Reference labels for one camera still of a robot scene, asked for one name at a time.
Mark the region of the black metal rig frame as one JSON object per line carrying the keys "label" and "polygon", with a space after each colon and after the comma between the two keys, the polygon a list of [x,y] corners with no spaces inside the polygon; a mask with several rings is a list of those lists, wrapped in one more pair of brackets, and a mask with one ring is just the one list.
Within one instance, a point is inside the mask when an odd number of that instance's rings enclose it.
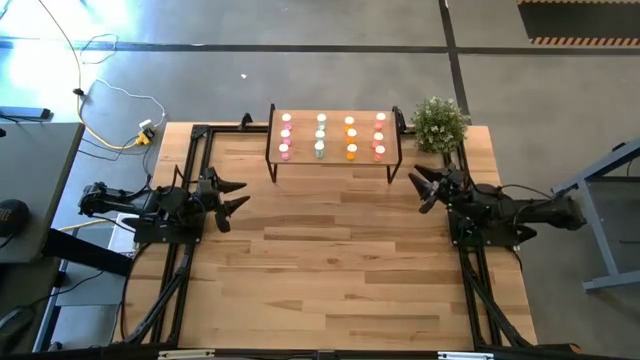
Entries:
{"label": "black metal rig frame", "polygon": [[505,251],[458,247],[444,208],[413,213],[407,180],[364,179],[368,166],[265,161],[266,123],[171,123],[154,173],[183,187],[215,167],[250,200],[220,232],[207,215],[191,245],[147,243],[124,301],[137,327],[101,358],[173,360],[585,360],[535,345],[499,307]]}

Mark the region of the potted green plant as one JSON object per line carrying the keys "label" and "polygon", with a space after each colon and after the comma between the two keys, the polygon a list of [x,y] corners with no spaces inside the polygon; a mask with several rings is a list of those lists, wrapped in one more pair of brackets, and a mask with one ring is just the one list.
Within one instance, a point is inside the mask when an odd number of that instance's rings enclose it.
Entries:
{"label": "potted green plant", "polygon": [[417,105],[411,121],[421,151],[445,154],[465,140],[470,117],[453,99],[432,97]]}

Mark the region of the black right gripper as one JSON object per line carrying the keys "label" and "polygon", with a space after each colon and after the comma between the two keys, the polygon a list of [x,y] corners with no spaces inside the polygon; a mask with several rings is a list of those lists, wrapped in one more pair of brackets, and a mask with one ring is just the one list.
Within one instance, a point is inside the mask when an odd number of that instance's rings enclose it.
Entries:
{"label": "black right gripper", "polygon": [[422,175],[409,173],[408,177],[415,187],[421,205],[419,212],[428,213],[437,201],[447,205],[455,197],[467,188],[468,174],[455,166],[446,168],[429,168],[423,165],[415,165],[414,169]]}

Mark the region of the grey metal stand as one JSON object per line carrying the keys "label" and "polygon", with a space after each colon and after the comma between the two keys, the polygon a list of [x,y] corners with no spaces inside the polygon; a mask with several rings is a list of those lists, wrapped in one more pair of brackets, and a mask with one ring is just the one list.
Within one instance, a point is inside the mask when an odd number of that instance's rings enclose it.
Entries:
{"label": "grey metal stand", "polygon": [[640,270],[619,270],[609,241],[630,236],[640,245],[640,176],[612,176],[640,157],[640,137],[623,142],[568,180],[551,188],[556,197],[581,193],[582,211],[595,236],[607,274],[582,283],[586,292],[640,284]]}

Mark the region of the wooden shelf black metal legs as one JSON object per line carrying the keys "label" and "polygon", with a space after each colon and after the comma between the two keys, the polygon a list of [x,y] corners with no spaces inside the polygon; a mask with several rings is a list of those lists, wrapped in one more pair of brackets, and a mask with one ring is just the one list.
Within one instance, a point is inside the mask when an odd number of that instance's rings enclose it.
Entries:
{"label": "wooden shelf black metal legs", "polygon": [[[375,132],[376,114],[384,112],[386,122],[381,131],[384,135],[382,144],[386,152],[381,162],[374,161],[372,147]],[[280,132],[284,130],[282,115],[289,113],[292,117],[290,159],[283,161],[279,152],[281,143]],[[325,136],[325,154],[323,159],[315,157],[314,144],[317,142],[317,115],[327,116]],[[355,119],[352,128],[357,130],[356,145],[358,147],[355,160],[348,161],[346,131],[344,118],[352,116]],[[382,110],[295,110],[278,109],[274,104],[270,106],[267,125],[267,141],[265,161],[273,182],[277,180],[280,165],[329,165],[329,166],[383,166],[386,168],[387,182],[392,183],[403,161],[401,135],[406,130],[406,122],[402,111],[394,106],[389,111]]]}

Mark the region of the black beam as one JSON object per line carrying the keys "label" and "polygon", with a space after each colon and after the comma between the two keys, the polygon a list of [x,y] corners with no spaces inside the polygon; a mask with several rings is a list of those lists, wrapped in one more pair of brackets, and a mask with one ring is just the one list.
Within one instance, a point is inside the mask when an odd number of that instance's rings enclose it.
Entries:
{"label": "black beam", "polygon": [[133,266],[128,256],[55,229],[49,230],[41,254],[121,276],[128,275]]}

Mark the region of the black computer mouse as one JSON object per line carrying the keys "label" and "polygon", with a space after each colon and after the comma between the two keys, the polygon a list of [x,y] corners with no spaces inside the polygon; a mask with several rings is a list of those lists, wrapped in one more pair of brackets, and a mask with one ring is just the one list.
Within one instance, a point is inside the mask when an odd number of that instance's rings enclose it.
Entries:
{"label": "black computer mouse", "polygon": [[31,307],[18,306],[0,319],[0,345],[15,342],[31,325],[35,314]]}

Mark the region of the grey desk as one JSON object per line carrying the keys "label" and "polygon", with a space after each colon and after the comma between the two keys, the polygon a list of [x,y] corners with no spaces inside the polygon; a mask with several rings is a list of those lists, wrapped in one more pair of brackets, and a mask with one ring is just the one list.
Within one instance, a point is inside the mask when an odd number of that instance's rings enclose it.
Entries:
{"label": "grey desk", "polygon": [[47,240],[85,127],[81,123],[0,123],[0,202],[29,210],[25,228],[0,238],[0,263],[29,263]]}

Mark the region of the black mat hazard stripe edge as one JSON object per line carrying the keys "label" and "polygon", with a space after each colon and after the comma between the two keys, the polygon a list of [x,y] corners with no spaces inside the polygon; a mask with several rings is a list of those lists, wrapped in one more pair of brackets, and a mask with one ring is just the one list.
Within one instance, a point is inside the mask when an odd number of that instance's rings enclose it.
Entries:
{"label": "black mat hazard stripe edge", "polygon": [[517,0],[530,42],[640,47],[640,0]]}

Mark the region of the dark desk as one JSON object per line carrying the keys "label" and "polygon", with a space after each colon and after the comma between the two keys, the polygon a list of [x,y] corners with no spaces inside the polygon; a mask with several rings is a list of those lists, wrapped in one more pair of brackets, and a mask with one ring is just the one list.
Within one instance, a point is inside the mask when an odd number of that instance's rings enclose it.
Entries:
{"label": "dark desk", "polygon": [[0,319],[18,306],[31,307],[35,314],[15,342],[0,345],[0,357],[32,352],[46,313],[44,297],[51,294],[59,267],[58,259],[48,257],[28,264],[0,264]]}

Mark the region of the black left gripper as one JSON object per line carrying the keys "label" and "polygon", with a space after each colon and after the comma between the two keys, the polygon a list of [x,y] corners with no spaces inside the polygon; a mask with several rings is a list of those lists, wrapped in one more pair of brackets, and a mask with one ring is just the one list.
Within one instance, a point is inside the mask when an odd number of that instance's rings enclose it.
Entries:
{"label": "black left gripper", "polygon": [[244,182],[223,180],[214,167],[204,171],[197,186],[197,197],[201,200],[207,212],[213,211],[216,226],[222,233],[231,230],[229,217],[242,205],[250,200],[249,196],[242,196],[232,200],[224,200],[223,195],[246,187]]}

